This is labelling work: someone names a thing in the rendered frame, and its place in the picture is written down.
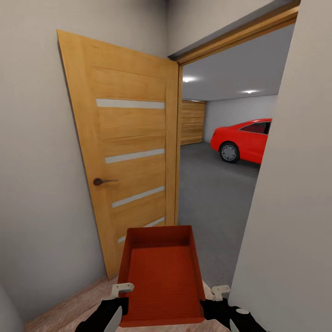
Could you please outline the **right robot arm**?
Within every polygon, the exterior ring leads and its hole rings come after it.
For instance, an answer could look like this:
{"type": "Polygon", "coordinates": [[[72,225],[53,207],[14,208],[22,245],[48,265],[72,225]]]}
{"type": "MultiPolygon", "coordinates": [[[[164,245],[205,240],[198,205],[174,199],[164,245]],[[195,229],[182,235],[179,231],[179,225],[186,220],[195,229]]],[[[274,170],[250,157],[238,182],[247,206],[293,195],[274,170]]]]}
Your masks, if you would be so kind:
{"type": "Polygon", "coordinates": [[[222,294],[231,292],[229,285],[214,286],[211,300],[200,300],[206,320],[216,319],[231,332],[266,332],[259,323],[255,321],[250,312],[238,306],[229,306],[222,294]]]}

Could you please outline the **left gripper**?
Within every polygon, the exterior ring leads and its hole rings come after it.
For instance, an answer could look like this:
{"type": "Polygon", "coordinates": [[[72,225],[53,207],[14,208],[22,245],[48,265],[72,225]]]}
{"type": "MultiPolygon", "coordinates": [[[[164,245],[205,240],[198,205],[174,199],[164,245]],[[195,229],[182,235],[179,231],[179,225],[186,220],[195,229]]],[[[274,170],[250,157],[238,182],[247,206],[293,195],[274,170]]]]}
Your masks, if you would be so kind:
{"type": "Polygon", "coordinates": [[[128,314],[128,306],[129,306],[129,298],[128,297],[117,298],[117,302],[122,307],[122,315],[127,315],[128,314]]]}

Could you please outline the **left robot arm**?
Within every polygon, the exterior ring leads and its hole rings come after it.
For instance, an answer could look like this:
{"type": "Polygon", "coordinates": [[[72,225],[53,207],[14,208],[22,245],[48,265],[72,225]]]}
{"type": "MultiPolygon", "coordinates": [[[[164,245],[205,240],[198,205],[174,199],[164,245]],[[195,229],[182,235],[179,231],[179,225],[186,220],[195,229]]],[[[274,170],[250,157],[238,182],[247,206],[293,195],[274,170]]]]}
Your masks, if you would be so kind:
{"type": "Polygon", "coordinates": [[[119,298],[120,293],[132,292],[132,283],[115,284],[111,298],[104,299],[98,309],[82,321],[75,332],[115,332],[123,315],[128,314],[129,298],[119,298]]]}

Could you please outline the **storage box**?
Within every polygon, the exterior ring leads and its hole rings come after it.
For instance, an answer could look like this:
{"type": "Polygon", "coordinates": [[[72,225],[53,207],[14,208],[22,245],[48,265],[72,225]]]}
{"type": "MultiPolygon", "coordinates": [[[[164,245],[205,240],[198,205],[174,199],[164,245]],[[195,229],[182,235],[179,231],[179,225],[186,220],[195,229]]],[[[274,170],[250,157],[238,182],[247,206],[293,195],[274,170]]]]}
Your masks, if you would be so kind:
{"type": "Polygon", "coordinates": [[[202,323],[206,301],[191,225],[128,228],[118,284],[132,283],[120,327],[202,323]]]}

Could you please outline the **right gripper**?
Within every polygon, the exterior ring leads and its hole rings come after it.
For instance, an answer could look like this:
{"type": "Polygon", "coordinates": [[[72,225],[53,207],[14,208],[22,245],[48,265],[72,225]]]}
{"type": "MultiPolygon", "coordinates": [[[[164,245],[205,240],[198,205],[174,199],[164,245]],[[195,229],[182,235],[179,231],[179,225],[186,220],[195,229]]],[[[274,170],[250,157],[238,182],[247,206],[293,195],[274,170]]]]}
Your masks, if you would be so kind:
{"type": "MultiPolygon", "coordinates": [[[[224,325],[221,321],[221,310],[224,306],[228,306],[228,301],[226,298],[223,298],[223,301],[213,301],[211,300],[200,300],[201,305],[204,311],[204,318],[206,320],[213,320],[216,319],[222,325],[224,325]]],[[[225,325],[224,325],[225,326],[225,325]]]]}

